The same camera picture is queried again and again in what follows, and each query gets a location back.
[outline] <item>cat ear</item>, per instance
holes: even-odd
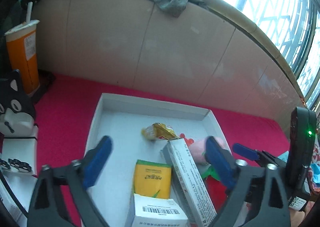
[[[13,88],[15,91],[18,91],[18,85],[16,80],[12,80],[10,82],[10,87]]]

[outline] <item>orange cup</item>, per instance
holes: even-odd
[[[36,25],[39,22],[22,23],[4,34],[11,67],[20,70],[23,89],[30,96],[40,86],[36,56]]]

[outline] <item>gold candy wrapper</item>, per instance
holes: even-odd
[[[173,131],[173,128],[163,123],[154,123],[151,126],[142,129],[141,133],[149,140],[163,139],[172,140],[179,137]]]

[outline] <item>barcode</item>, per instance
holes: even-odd
[[[179,211],[176,209],[158,209],[158,208],[151,208],[151,207],[142,207],[144,212],[149,213],[158,213],[158,214],[169,214],[169,215],[179,215]]]

